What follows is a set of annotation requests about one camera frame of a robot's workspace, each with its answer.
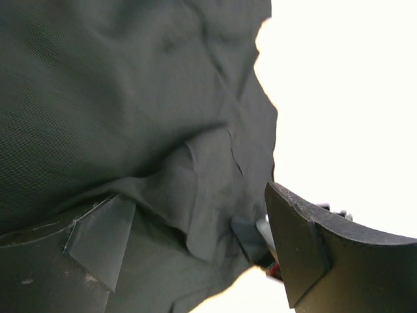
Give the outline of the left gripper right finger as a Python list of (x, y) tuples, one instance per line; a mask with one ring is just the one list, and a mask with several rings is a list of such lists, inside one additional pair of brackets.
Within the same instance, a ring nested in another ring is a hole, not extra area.
[(415, 312), (416, 240), (374, 230), (277, 183), (265, 201), (296, 312)]

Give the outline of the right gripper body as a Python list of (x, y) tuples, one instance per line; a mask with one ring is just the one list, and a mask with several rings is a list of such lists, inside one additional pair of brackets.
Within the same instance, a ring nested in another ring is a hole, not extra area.
[(245, 256), (266, 276), (284, 282), (268, 215), (255, 224), (241, 218), (232, 219), (231, 229)]

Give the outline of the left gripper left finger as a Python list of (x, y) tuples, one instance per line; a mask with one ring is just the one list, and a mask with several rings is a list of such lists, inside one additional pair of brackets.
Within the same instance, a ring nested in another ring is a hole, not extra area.
[(110, 196), (2, 235), (1, 311), (104, 312), (135, 210)]

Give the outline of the black long sleeve shirt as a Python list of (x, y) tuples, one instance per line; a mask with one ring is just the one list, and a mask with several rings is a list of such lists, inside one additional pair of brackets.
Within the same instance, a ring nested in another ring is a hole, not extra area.
[(2, 1), (1, 236), (121, 196), (104, 312), (189, 312), (255, 265), (277, 111), (254, 71), (270, 1)]

